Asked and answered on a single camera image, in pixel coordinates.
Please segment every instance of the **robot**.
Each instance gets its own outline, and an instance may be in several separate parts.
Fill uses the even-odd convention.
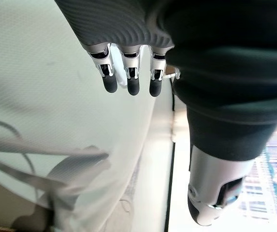
[[[122,54],[131,95],[139,93],[142,45],[150,47],[153,97],[160,94],[166,58],[179,68],[174,92],[187,105],[191,139],[189,211],[198,224],[211,225],[236,201],[277,126],[276,1],[56,3],[108,92],[117,91],[111,43]]]

